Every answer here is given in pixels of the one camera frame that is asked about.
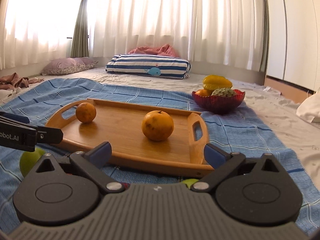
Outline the large green apple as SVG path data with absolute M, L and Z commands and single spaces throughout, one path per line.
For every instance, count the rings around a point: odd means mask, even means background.
M 24 151 L 20 157 L 20 172 L 25 177 L 37 163 L 37 161 L 45 154 L 45 150 L 35 148 L 34 152 Z

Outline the small green apple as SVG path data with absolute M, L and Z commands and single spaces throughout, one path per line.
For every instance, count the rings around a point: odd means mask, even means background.
M 191 179 L 184 179 L 181 181 L 181 183 L 185 184 L 187 188 L 190 189 L 191 186 L 198 181 L 199 181 L 198 179 L 191 178 Z

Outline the dark orange fruit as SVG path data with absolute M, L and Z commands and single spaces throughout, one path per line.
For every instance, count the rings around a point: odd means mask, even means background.
M 76 118 L 83 124 L 92 122 L 97 114 L 95 106 L 89 102 L 83 102 L 76 108 Z

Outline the bright orange with stem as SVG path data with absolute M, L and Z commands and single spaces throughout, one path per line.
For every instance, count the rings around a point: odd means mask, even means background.
M 173 133 L 174 121 L 165 111 L 150 111 L 144 116 L 141 128 L 148 139 L 164 141 Z

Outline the red ribbed tomato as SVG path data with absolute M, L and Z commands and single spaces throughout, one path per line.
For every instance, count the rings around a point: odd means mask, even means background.
M 126 190 L 130 187 L 130 183 L 121 183 L 121 184 Z

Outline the brown crumpled cloth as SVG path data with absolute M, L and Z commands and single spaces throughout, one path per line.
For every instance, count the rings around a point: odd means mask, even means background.
M 2 76 L 0 78 L 0 89 L 2 90 L 10 90 L 16 88 L 28 88 L 29 85 L 35 83 L 41 83 L 44 79 L 39 79 L 36 77 L 29 78 L 29 77 L 19 77 L 17 73 Z

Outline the wooden serving tray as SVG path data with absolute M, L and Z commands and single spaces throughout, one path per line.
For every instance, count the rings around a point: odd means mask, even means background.
M 82 103 L 69 103 L 47 121 L 48 127 L 59 128 L 63 140 L 58 148 L 69 152 L 88 151 L 104 141 L 112 146 L 109 163 L 153 173 L 202 178 L 213 171 L 204 159 L 204 147 L 209 142 L 206 123 L 197 111 L 161 108 L 174 121 L 174 131 L 167 140 L 155 142 L 142 132 L 146 113 L 155 106 L 86 99 L 97 110 L 89 124 L 81 123 L 73 110 Z

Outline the red glass fruit bowl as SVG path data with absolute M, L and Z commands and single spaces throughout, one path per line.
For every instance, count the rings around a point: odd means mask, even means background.
M 193 100 L 203 109 L 213 112 L 214 114 L 224 115 L 241 105 L 245 98 L 245 92 L 235 89 L 235 95 L 231 97 L 223 97 L 217 95 L 200 96 L 196 92 L 192 92 Z

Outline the purple floral pillow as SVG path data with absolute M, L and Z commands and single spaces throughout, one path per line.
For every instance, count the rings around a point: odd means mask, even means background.
M 56 59 L 48 63 L 40 74 L 43 76 L 73 74 L 92 69 L 97 63 L 98 61 L 89 57 Z

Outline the green custard apple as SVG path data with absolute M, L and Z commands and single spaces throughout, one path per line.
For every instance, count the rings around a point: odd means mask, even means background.
M 236 92 L 231 88 L 217 88 L 212 92 L 212 96 L 220 96 L 230 98 L 236 95 Z

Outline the small orange in bowl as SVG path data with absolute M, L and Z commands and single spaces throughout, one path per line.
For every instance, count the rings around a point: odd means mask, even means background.
M 212 90 L 208 90 L 208 89 L 198 89 L 195 94 L 198 96 L 202 96 L 202 97 L 207 97 L 207 96 L 211 96 L 212 95 Z

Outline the yellow starfruit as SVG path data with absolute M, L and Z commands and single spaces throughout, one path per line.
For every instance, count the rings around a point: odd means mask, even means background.
M 218 75 L 208 75 L 203 79 L 203 88 L 214 91 L 218 88 L 232 88 L 233 84 L 227 78 Z

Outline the green drape curtain left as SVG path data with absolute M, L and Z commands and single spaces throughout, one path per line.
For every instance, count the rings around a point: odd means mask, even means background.
M 87 27 L 87 1 L 81 0 L 76 23 L 74 27 L 74 34 L 72 37 L 71 53 L 72 58 L 88 57 L 88 27 Z

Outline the green drape curtain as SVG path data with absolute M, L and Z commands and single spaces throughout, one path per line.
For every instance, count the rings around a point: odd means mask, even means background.
M 71 53 L 72 58 L 88 57 L 88 27 L 87 27 L 87 1 L 81 0 L 76 23 L 74 27 L 74 34 L 72 37 Z
M 267 62 L 268 62 L 268 51 L 269 51 L 269 41 L 270 41 L 270 16 L 269 16 L 269 6 L 268 0 L 263 0 L 264 4 L 264 31 L 263 31 L 263 51 L 261 56 L 260 72 L 266 73 Z

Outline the white pillow at right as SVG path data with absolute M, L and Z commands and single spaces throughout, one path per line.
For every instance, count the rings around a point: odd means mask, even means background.
M 305 99 L 297 108 L 296 115 L 308 123 L 320 121 L 320 93 L 319 90 Z

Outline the blue striped whale pillow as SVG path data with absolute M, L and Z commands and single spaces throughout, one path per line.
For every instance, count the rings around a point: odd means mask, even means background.
M 133 74 L 185 79 L 191 70 L 189 61 L 170 56 L 147 54 L 116 55 L 106 65 L 108 73 Z

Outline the green drape curtain right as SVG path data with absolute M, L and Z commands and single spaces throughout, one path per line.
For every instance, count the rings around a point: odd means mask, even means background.
M 261 56 L 260 72 L 266 73 L 267 62 L 268 62 L 268 51 L 269 51 L 269 41 L 270 41 L 270 16 L 269 16 L 269 6 L 268 0 L 263 0 L 264 4 L 264 31 L 263 31 L 263 51 Z

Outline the pink crumpled blanket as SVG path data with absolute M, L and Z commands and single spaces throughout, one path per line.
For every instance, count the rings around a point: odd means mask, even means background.
M 146 54 L 146 55 L 180 57 L 176 49 L 170 44 L 165 44 L 160 47 L 141 46 L 129 51 L 128 54 Z

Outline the white sheer curtain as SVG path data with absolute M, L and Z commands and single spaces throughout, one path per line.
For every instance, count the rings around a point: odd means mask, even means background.
M 1 0 L 1 69 L 69 57 L 81 0 Z M 260 71 L 263 0 L 88 0 L 91 57 L 170 44 L 180 57 Z

